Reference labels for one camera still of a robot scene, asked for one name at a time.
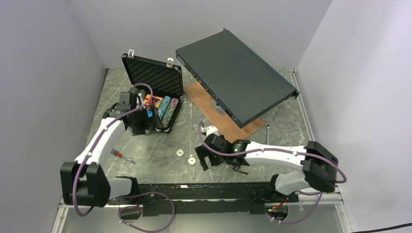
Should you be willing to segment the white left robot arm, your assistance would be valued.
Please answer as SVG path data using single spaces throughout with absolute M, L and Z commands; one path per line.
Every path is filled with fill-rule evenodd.
M 62 164 L 60 179 L 65 204 L 104 207 L 109 200 L 118 197 L 128 204 L 139 199 L 140 191 L 135 177 L 108 179 L 103 165 L 127 129 L 144 129 L 142 123 L 147 121 L 145 109 L 125 114 L 141 104 L 138 94 L 122 92 L 119 101 L 103 114 L 98 131 L 84 151 L 73 162 Z

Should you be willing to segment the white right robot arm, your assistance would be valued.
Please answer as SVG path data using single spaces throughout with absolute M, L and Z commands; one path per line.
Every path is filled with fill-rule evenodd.
M 222 163 L 239 172 L 241 166 L 282 166 L 286 174 L 275 174 L 270 180 L 268 196 L 280 201 L 295 191 L 312 188 L 332 193 L 337 183 L 339 160 L 323 145 L 309 141 L 305 146 L 282 147 L 239 139 L 233 143 L 224 136 L 208 135 L 195 149 L 203 170 Z

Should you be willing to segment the red triangular token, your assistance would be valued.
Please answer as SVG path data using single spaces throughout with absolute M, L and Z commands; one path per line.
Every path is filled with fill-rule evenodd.
M 163 98 L 153 97 L 150 105 L 154 104 L 155 107 L 158 108 L 161 105 L 162 101 Z

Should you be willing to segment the white poker chip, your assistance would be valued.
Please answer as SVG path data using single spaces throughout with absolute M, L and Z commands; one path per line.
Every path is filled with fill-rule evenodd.
M 194 157 L 189 157 L 188 158 L 188 163 L 193 166 L 196 164 L 196 159 Z
M 178 149 L 175 154 L 177 157 L 182 157 L 184 156 L 185 152 L 182 149 Z

